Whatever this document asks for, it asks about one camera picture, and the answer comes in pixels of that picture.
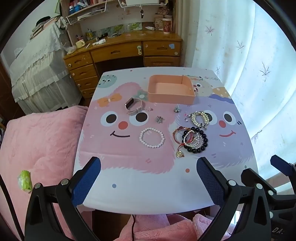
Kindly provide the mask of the pink strap smart watch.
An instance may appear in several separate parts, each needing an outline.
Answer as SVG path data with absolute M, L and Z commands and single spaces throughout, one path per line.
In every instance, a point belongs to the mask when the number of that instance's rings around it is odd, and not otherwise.
M 142 111 L 143 102 L 139 98 L 131 97 L 126 103 L 125 108 L 128 115 L 135 115 Z

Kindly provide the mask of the green tissue packet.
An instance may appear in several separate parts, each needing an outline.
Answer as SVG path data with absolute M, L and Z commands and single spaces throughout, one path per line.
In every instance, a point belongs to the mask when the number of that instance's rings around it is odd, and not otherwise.
M 30 193 L 33 189 L 30 172 L 27 170 L 21 171 L 18 176 L 18 186 L 20 190 Z

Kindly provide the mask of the cartoon printed table cloth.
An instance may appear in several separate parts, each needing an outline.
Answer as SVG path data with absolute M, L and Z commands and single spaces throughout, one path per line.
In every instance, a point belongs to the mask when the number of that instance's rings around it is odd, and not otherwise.
M 190 78 L 192 105 L 155 103 L 148 100 L 153 75 Z M 143 109 L 128 115 L 125 103 L 139 98 Z M 178 106 L 179 113 L 174 112 Z M 187 116 L 204 111 L 207 147 L 200 153 L 184 151 L 177 157 L 182 132 L 192 127 Z M 157 123 L 156 117 L 164 118 Z M 83 205 L 124 214 L 169 214 L 212 205 L 196 169 L 205 157 L 227 179 L 237 183 L 246 168 L 257 171 L 247 129 L 232 98 L 211 70 L 184 67 L 146 67 L 103 73 L 90 102 L 81 131 L 75 170 L 98 157 L 101 171 Z

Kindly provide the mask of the teal flower earring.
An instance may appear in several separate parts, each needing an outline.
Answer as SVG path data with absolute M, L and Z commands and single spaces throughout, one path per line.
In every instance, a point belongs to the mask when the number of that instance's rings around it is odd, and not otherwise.
M 175 113 L 179 113 L 181 110 L 179 109 L 179 107 L 178 106 L 176 106 L 175 108 L 174 108 L 174 112 Z

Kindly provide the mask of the grey flower brooch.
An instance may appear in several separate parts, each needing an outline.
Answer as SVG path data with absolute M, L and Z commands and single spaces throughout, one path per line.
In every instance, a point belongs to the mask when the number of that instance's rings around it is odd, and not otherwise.
M 156 117 L 156 122 L 157 123 L 163 123 L 163 121 L 164 121 L 164 118 L 163 117 L 161 117 L 161 116 L 157 116 Z

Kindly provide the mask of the peach plastic tray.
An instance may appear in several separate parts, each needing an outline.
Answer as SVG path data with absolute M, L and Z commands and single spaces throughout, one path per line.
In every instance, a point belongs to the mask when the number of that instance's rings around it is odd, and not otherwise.
M 189 77 L 153 75 L 149 78 L 148 100 L 155 103 L 192 105 L 195 92 Z

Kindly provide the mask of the white lace covered furniture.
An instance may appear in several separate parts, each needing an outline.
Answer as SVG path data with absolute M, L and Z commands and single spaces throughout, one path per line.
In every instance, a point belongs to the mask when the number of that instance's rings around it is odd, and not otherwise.
M 11 92 L 25 114 L 78 105 L 82 95 L 64 62 L 70 46 L 56 23 L 30 40 L 10 65 Z

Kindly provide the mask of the wooden desk with drawers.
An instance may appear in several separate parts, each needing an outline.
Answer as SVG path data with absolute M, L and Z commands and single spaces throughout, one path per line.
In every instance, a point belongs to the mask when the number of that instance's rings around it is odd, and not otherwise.
M 176 33 L 134 31 L 106 38 L 102 44 L 75 50 L 64 57 L 70 77 L 82 94 L 80 105 L 88 106 L 103 73 L 140 67 L 178 67 L 182 38 Z

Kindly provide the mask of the white floral curtain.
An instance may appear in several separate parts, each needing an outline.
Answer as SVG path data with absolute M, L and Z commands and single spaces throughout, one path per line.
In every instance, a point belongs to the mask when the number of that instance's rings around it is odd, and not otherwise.
M 251 138 L 260 175 L 274 187 L 288 179 L 271 166 L 295 162 L 295 50 L 254 1 L 177 1 L 181 64 L 216 73 Z

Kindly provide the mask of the yellow cheese shaped mug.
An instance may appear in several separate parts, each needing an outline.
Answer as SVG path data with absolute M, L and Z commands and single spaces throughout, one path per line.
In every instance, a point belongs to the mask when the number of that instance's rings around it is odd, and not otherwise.
M 82 39 L 82 40 L 79 40 L 75 43 L 77 49 L 81 49 L 85 46 L 85 41 Z

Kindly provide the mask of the red patterned cup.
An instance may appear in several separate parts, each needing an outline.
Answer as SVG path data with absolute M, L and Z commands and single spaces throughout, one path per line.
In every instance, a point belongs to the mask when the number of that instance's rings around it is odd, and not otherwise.
M 172 19 L 163 18 L 163 32 L 169 34 L 172 31 Z

